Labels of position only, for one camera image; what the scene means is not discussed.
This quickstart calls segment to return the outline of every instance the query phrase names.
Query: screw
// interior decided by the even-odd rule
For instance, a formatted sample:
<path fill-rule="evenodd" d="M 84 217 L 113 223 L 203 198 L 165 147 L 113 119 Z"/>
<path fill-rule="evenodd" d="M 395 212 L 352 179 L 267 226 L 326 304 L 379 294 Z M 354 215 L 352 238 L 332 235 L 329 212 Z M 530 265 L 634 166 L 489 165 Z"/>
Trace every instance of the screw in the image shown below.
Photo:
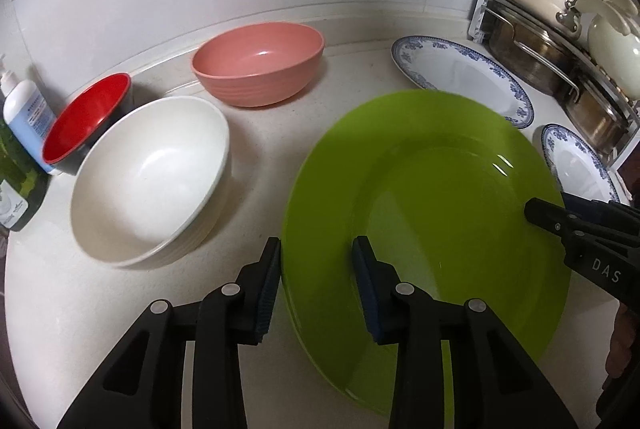
<path fill-rule="evenodd" d="M 396 292 L 400 295 L 411 295 L 414 291 L 414 285 L 411 283 L 398 283 L 396 285 Z"/>
<path fill-rule="evenodd" d="M 236 283 L 227 283 L 222 287 L 222 295 L 236 295 L 240 292 L 240 286 Z"/>
<path fill-rule="evenodd" d="M 482 313 L 486 310 L 486 303 L 482 299 L 472 299 L 468 303 L 469 310 Z"/>
<path fill-rule="evenodd" d="M 166 301 L 154 301 L 151 303 L 151 313 L 153 314 L 161 314 L 166 312 L 166 309 L 169 308 L 169 305 Z"/>

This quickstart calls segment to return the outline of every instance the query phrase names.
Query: blue and white plate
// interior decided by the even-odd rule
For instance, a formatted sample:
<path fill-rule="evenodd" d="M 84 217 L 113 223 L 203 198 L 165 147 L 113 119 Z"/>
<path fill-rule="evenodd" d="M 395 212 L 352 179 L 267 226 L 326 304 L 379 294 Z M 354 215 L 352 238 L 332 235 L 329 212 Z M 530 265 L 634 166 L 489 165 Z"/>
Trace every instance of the blue and white plate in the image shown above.
<path fill-rule="evenodd" d="M 593 149 L 571 130 L 559 124 L 547 124 L 542 130 L 542 152 L 565 193 L 588 200 L 620 202 L 607 168 Z"/>
<path fill-rule="evenodd" d="M 416 85 L 462 95 L 504 116 L 519 130 L 533 122 L 529 97 L 499 64 L 453 41 L 426 35 L 398 39 L 391 55 Z"/>

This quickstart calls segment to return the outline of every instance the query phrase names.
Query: green bottle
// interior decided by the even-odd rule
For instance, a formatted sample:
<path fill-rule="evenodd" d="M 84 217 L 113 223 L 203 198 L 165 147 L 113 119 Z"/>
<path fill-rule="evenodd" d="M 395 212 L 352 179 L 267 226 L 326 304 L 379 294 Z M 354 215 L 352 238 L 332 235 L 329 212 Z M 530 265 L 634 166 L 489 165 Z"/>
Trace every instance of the green bottle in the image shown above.
<path fill-rule="evenodd" d="M 0 223 L 19 231 L 40 208 L 49 176 L 0 117 Z"/>

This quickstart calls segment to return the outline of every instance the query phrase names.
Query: hand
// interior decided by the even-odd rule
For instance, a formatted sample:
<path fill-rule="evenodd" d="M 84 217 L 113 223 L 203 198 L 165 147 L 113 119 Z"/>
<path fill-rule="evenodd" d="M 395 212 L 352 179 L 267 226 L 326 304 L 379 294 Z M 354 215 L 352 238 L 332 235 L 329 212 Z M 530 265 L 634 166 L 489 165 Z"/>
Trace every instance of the hand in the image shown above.
<path fill-rule="evenodd" d="M 613 324 L 609 355 L 605 369 L 610 377 L 618 379 L 631 361 L 631 345 L 636 340 L 638 317 L 620 304 Z"/>

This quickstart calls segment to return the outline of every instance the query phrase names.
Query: red bowl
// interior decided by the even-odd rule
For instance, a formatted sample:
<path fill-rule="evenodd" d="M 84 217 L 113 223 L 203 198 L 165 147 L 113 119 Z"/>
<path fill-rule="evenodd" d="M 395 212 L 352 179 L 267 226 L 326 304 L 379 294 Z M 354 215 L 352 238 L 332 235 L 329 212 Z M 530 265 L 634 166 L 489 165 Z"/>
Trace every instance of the red bowl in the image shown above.
<path fill-rule="evenodd" d="M 232 106 L 266 106 L 298 93 L 316 75 L 324 37 L 289 22 L 251 24 L 207 41 L 191 60 L 205 89 Z"/>
<path fill-rule="evenodd" d="M 129 74 L 113 74 L 78 95 L 53 123 L 42 158 L 65 173 L 76 174 L 98 139 L 133 109 Z"/>

